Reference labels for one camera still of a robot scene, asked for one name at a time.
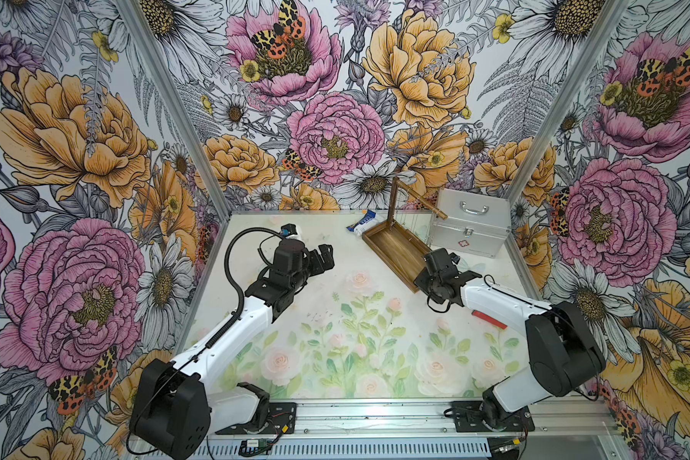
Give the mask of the wooden jewelry display stand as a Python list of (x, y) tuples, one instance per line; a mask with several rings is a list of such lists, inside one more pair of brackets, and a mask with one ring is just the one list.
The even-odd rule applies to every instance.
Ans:
[(362, 233), (362, 240), (379, 256), (379, 259), (396, 274), (400, 281), (412, 292), (419, 288), (415, 280), (425, 268), (425, 255), (431, 249), (412, 231), (395, 219), (397, 201), (400, 192), (406, 192), (416, 199), (433, 217), (446, 220), (448, 215), (427, 201), (422, 195), (404, 185), (397, 177), (392, 181), (387, 219)]

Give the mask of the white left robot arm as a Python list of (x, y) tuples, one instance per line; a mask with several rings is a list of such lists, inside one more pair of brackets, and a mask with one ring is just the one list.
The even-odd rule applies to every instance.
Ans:
[(285, 231), (272, 261), (247, 289), (233, 278), (232, 253), (224, 255), (227, 281), (237, 294), (231, 316), (170, 361), (153, 360), (141, 374), (129, 431), (172, 459), (188, 459), (208, 436), (230, 427), (262, 433), (273, 426), (270, 395), (252, 383), (214, 394), (212, 386), (256, 335), (290, 307), (308, 280), (335, 266), (333, 247), (308, 249)]

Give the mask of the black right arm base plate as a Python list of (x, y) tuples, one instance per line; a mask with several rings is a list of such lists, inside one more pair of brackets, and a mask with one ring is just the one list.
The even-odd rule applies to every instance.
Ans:
[(460, 433), (519, 433), (536, 429), (527, 407), (508, 413), (483, 401), (454, 401), (443, 415), (454, 423), (456, 431)]

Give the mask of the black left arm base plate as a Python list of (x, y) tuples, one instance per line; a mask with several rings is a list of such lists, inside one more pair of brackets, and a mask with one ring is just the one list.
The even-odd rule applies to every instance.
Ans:
[(296, 402), (270, 402), (250, 422), (217, 430), (216, 435), (289, 435), (295, 431), (297, 409)]

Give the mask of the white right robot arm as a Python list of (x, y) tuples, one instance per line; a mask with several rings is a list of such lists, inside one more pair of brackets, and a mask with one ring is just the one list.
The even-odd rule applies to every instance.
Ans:
[(531, 404), (564, 397), (605, 370), (607, 360), (577, 304), (535, 300), (501, 287), (490, 275), (461, 271), (458, 256), (443, 248), (423, 258), (415, 285), (429, 304), (469, 308), (526, 341), (528, 364), (483, 392), (481, 422), (489, 429), (504, 429)]

